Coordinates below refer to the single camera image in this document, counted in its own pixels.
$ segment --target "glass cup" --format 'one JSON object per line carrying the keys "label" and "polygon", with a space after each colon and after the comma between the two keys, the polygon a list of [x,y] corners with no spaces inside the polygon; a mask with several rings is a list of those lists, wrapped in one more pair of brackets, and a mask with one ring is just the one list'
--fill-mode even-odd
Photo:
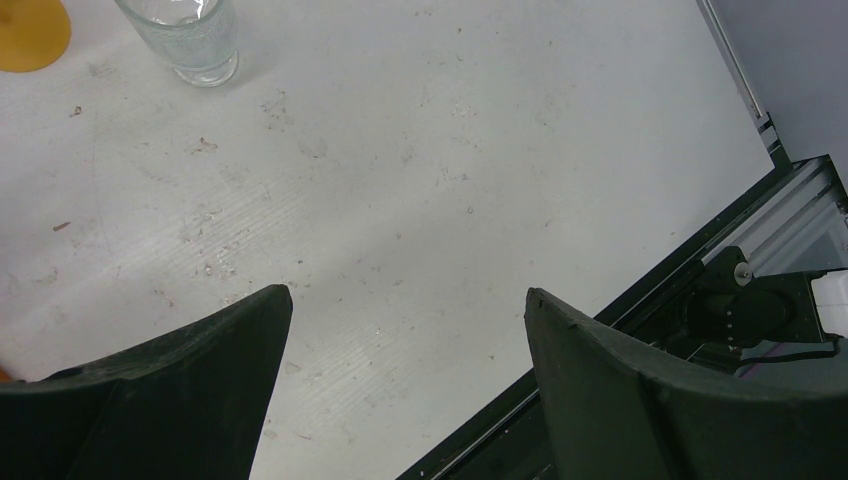
{"label": "glass cup", "polygon": [[231,0],[115,0],[144,42],[186,82],[215,87],[238,68]]}

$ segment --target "white tabletop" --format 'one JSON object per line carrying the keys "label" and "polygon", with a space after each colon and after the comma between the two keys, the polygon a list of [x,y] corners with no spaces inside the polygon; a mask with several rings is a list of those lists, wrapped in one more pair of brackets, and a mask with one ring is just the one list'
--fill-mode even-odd
{"label": "white tabletop", "polygon": [[66,3],[0,75],[0,364],[288,284],[254,479],[394,478],[530,368],[528,287],[594,314],[771,169],[695,2],[240,0],[215,89]]}

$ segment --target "scratched table surface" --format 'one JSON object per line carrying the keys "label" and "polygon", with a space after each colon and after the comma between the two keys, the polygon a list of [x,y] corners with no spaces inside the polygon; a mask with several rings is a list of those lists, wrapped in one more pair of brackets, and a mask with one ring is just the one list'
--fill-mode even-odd
{"label": "scratched table surface", "polygon": [[531,366],[528,287],[594,314],[771,169],[695,2],[239,0],[214,89],[66,5],[0,74],[0,364],[286,284],[257,480],[394,478]]}

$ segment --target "glass base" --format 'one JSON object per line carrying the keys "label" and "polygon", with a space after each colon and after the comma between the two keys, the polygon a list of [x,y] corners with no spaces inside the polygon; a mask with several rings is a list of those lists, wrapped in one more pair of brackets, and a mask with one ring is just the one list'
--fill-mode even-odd
{"label": "glass base", "polygon": [[180,70],[175,67],[174,71],[195,87],[217,87],[232,78],[237,69],[238,51],[235,51],[224,63],[209,70]]}

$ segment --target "glass rim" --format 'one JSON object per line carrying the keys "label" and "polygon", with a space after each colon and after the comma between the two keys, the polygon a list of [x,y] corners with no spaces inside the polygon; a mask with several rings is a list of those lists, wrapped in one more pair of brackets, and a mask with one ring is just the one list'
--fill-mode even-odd
{"label": "glass rim", "polygon": [[212,10],[209,10],[209,13],[198,18],[194,22],[185,23],[183,25],[169,25],[167,23],[154,22],[149,18],[145,18],[139,15],[135,10],[133,10],[129,7],[129,5],[126,4],[125,0],[115,0],[115,3],[118,4],[118,8],[120,8],[121,11],[124,12],[124,15],[127,15],[132,20],[137,20],[154,28],[163,28],[165,30],[187,30],[189,28],[194,28],[194,26],[199,23],[207,21],[208,18],[211,18],[215,14],[215,12],[218,11],[218,9],[221,7],[221,4],[227,1],[229,0],[218,0],[217,2],[215,2],[215,5],[212,7]]}

